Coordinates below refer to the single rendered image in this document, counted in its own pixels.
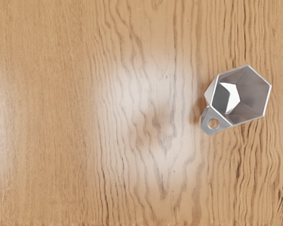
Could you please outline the white faceted mug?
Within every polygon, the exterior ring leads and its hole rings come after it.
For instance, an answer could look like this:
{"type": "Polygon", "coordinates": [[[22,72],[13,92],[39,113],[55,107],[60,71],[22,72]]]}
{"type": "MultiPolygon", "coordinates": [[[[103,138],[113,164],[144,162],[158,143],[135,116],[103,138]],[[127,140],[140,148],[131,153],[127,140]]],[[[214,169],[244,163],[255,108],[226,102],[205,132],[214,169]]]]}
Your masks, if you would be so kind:
{"type": "Polygon", "coordinates": [[[264,117],[272,85],[250,65],[218,74],[204,93],[200,128],[211,136],[264,117]]]}

